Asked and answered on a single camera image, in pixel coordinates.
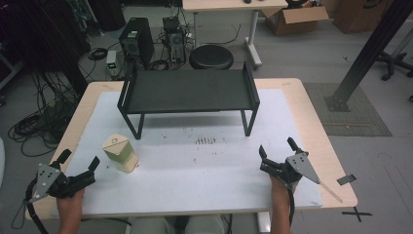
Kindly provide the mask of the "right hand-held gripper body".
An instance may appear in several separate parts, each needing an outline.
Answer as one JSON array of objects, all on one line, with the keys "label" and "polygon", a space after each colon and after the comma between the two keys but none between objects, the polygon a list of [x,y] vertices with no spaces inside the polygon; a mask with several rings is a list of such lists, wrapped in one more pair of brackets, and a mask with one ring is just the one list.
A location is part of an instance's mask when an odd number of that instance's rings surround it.
[{"label": "right hand-held gripper body", "polygon": [[320,184],[319,176],[306,152],[286,157],[283,163],[276,163],[268,157],[261,159],[260,170],[278,178],[287,188],[294,187],[302,177]]}]

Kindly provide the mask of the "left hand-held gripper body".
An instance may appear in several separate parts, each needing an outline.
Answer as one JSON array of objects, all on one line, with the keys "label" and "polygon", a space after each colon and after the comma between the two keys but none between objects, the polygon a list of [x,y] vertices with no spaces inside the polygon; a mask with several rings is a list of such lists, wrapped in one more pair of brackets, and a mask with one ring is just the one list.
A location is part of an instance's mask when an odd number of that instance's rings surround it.
[{"label": "left hand-held gripper body", "polygon": [[36,192],[29,193],[29,202],[34,203],[47,196],[72,197],[77,191],[95,183],[94,172],[86,170],[76,176],[66,176],[60,169],[40,164],[35,177]]}]

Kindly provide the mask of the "beige and green box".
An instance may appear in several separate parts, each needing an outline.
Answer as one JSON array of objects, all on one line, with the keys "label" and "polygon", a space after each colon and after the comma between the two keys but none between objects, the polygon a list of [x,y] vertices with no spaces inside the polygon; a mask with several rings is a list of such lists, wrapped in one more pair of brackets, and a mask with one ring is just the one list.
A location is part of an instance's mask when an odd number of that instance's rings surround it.
[{"label": "beige and green box", "polygon": [[139,157],[126,136],[110,136],[103,143],[102,149],[108,158],[115,162],[119,171],[131,173],[138,165]]}]

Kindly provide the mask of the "person's left hand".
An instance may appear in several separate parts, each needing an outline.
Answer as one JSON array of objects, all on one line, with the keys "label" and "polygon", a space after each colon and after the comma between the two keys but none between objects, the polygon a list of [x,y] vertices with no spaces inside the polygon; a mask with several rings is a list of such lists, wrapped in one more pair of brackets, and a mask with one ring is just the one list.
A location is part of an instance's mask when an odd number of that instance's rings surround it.
[{"label": "person's left hand", "polygon": [[77,191],[72,197],[56,200],[58,212],[61,215],[75,215],[82,212],[85,190]]}]

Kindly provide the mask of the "person's right hand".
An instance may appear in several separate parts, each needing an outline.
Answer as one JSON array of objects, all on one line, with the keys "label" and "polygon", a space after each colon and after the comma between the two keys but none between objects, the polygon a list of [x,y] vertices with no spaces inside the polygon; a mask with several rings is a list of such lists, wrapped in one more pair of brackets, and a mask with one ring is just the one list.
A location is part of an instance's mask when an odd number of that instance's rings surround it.
[{"label": "person's right hand", "polygon": [[271,198],[275,209],[288,209],[290,206],[288,190],[285,185],[276,177],[270,176],[272,183]]}]

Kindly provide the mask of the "thin pale rod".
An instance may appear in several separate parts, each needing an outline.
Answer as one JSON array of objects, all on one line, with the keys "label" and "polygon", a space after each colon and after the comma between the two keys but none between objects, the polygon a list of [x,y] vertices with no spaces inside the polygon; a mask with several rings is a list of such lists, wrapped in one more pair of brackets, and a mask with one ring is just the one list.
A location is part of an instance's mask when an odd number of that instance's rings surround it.
[{"label": "thin pale rod", "polygon": [[326,184],[321,182],[319,184],[323,189],[325,189],[335,200],[337,200],[339,203],[343,203],[343,199],[340,198],[332,189],[330,189]]}]

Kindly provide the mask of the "black clip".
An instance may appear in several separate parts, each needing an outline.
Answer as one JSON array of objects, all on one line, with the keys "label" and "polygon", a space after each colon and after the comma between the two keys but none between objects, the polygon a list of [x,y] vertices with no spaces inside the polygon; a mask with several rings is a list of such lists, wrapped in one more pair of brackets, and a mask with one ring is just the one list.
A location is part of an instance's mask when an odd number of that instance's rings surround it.
[{"label": "black clip", "polygon": [[343,177],[341,177],[341,178],[338,178],[337,179],[337,182],[340,184],[340,185],[344,185],[344,184],[346,184],[346,183],[351,183],[351,182],[353,182],[353,181],[355,181],[357,178],[354,176],[354,175],[345,175],[345,176],[343,176]]}]

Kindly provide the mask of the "grey floor mat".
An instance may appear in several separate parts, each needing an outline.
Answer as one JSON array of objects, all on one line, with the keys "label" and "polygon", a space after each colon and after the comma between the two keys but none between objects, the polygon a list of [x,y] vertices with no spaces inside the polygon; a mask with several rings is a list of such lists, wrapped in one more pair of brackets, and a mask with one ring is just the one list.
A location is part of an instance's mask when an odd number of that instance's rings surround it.
[{"label": "grey floor mat", "polygon": [[339,83],[305,83],[304,88],[329,136],[391,137],[392,133],[371,104],[362,88],[356,88],[344,111],[331,110],[326,99]]}]

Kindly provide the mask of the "white table mat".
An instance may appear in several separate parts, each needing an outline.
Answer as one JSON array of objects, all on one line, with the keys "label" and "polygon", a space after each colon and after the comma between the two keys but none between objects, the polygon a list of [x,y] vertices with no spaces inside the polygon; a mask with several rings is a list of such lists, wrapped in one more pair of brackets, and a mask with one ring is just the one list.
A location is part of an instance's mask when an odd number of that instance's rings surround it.
[{"label": "white table mat", "polygon": [[[244,134],[236,111],[146,116],[140,139],[117,108],[119,95],[104,92],[67,166],[75,176],[100,160],[88,186],[84,213],[91,216],[219,214],[265,211],[271,206],[269,176],[260,170],[262,145],[281,163],[298,132],[280,89],[261,89],[252,132]],[[118,134],[139,157],[131,173],[117,169],[102,149]]]}]

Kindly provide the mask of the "black metal shelf rack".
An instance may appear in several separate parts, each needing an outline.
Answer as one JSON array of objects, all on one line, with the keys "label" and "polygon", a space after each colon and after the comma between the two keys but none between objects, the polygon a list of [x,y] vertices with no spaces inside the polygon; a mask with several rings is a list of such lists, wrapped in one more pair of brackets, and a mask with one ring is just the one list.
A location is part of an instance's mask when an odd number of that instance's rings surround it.
[{"label": "black metal shelf rack", "polygon": [[244,134],[251,134],[260,98],[252,66],[241,69],[129,71],[117,107],[132,135],[141,138],[145,116],[160,113],[239,110]]}]

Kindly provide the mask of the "small white device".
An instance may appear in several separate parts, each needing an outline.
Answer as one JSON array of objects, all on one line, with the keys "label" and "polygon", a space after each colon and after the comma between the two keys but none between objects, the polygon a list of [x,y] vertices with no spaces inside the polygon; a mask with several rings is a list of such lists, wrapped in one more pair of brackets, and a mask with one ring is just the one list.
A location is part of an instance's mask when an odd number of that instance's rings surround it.
[{"label": "small white device", "polygon": [[117,77],[120,75],[122,65],[118,61],[116,50],[109,50],[107,52],[106,67],[112,77]]}]

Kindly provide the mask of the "black round stool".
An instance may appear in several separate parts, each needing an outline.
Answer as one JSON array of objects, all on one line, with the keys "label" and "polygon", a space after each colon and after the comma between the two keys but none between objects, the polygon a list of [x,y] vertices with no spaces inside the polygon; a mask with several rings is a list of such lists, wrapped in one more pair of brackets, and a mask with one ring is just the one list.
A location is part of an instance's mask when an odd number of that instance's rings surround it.
[{"label": "black round stool", "polygon": [[190,54],[189,62],[194,69],[229,69],[234,57],[224,47],[203,45]]}]

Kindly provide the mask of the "black curtain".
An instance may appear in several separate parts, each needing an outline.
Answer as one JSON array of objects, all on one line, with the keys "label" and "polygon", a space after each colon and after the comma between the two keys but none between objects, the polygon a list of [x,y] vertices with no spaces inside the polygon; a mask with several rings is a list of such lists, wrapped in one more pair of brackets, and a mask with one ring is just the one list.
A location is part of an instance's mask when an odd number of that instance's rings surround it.
[{"label": "black curtain", "polygon": [[45,82],[61,72],[75,94],[88,87],[80,57],[91,50],[66,0],[0,0],[0,31]]}]

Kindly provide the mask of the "open cardboard box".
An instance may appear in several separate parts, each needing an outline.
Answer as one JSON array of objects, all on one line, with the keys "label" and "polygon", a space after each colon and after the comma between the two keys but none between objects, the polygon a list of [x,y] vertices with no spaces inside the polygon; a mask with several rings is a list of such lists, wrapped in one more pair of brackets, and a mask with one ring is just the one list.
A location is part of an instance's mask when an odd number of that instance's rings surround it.
[{"label": "open cardboard box", "polygon": [[276,36],[312,32],[317,29],[319,21],[329,19],[324,6],[276,8],[262,10],[262,14],[266,25]]}]

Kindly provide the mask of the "black office chair base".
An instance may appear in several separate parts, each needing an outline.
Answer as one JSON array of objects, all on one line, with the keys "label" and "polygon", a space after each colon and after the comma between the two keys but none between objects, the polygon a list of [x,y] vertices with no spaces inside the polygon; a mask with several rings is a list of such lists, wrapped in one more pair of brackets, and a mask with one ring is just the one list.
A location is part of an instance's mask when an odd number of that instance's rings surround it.
[{"label": "black office chair base", "polygon": [[387,65],[388,72],[382,76],[383,81],[388,81],[394,75],[394,70],[397,66],[407,69],[408,72],[406,76],[408,78],[413,78],[413,64],[409,64],[403,60],[406,56],[406,53],[400,53],[396,56],[391,56],[385,52],[382,52],[376,58],[377,61],[384,62]]}]

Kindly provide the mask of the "black computer tower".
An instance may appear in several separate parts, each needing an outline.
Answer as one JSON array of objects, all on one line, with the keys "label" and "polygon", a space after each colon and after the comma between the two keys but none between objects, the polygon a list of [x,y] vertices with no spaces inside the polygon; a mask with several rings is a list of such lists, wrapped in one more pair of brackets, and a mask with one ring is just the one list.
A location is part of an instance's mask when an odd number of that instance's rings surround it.
[{"label": "black computer tower", "polygon": [[140,58],[143,66],[149,67],[155,49],[147,18],[131,18],[119,37],[119,41],[124,52],[131,57]]}]

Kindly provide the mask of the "open computer case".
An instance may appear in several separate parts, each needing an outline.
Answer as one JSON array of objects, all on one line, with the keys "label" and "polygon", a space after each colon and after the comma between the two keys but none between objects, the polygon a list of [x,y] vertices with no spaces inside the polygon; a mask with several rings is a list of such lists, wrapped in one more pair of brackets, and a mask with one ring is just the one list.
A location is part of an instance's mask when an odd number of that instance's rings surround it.
[{"label": "open computer case", "polygon": [[163,18],[163,25],[170,62],[174,64],[184,63],[186,61],[185,36],[178,17]]}]

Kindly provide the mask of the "closed cardboard box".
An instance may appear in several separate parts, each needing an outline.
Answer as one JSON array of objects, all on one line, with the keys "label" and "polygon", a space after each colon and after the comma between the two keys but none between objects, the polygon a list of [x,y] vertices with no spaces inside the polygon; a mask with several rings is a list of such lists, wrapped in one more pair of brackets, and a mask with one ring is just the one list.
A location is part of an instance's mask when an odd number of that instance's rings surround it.
[{"label": "closed cardboard box", "polygon": [[342,0],[333,24],[343,33],[373,31],[394,0]]}]

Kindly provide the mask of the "white-legged wooden desk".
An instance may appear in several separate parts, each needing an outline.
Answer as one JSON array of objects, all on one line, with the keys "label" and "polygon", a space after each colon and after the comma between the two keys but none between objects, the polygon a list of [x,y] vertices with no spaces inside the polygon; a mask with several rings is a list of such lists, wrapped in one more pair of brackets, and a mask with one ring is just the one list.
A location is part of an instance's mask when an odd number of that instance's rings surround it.
[{"label": "white-legged wooden desk", "polygon": [[252,62],[255,68],[262,65],[262,61],[254,45],[255,31],[258,22],[259,12],[267,9],[282,9],[287,6],[285,0],[250,0],[246,3],[245,0],[182,0],[183,9],[186,12],[193,14],[194,19],[194,46],[201,46],[199,34],[200,12],[216,12],[216,11],[251,11],[249,34],[244,39],[246,48],[251,55]]}]

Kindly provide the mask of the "black metal post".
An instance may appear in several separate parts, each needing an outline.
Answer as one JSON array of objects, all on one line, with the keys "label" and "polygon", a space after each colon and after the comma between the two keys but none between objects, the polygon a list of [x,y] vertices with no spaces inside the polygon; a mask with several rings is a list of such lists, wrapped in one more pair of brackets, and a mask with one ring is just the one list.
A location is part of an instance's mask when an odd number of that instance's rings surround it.
[{"label": "black metal post", "polygon": [[372,32],[343,81],[331,97],[325,97],[326,107],[332,112],[349,112],[347,105],[353,92],[386,49],[395,34],[413,12],[413,0],[394,0],[376,29]]}]

